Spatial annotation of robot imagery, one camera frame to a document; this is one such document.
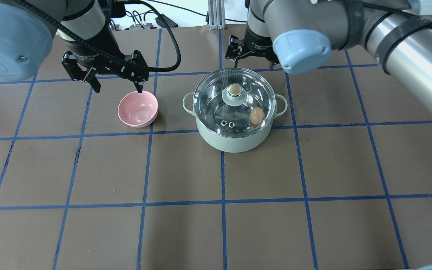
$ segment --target cooking pot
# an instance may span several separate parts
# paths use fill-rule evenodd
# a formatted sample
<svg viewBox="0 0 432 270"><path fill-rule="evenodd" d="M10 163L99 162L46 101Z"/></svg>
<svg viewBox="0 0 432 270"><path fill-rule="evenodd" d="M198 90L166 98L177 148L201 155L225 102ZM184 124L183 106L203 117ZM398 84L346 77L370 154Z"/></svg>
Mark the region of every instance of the cooking pot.
<svg viewBox="0 0 432 270"><path fill-rule="evenodd" d="M186 100L192 97L192 110ZM285 107L277 111L276 98ZM288 109L261 75L245 68L224 68L207 75L183 98L183 108L196 118L201 137L224 152L245 152L268 136L273 120Z"/></svg>

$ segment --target bowl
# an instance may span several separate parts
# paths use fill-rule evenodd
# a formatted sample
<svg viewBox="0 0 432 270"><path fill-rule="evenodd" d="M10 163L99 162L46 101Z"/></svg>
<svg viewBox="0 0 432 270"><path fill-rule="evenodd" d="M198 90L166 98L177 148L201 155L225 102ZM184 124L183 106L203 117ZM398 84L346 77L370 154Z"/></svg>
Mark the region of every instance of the bowl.
<svg viewBox="0 0 432 270"><path fill-rule="evenodd" d="M158 100L148 91L127 94L118 105L121 121L134 128L150 125L158 115Z"/></svg>

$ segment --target egg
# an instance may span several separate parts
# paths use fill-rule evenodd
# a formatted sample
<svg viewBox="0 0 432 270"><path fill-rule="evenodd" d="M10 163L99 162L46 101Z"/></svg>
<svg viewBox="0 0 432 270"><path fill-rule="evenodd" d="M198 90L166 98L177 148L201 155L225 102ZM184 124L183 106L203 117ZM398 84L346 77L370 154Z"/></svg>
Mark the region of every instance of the egg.
<svg viewBox="0 0 432 270"><path fill-rule="evenodd" d="M264 111L260 107L252 109L249 119L253 125L259 125L264 120Z"/></svg>

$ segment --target pot lid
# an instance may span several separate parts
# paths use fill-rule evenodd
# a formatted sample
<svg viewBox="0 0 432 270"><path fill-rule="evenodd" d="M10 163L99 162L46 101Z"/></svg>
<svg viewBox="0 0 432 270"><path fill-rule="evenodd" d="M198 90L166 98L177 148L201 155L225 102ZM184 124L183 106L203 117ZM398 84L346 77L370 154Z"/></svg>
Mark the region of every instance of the pot lid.
<svg viewBox="0 0 432 270"><path fill-rule="evenodd" d="M245 68L224 68L204 78L194 92L196 117L214 133L241 138L271 123L276 97L261 75Z"/></svg>

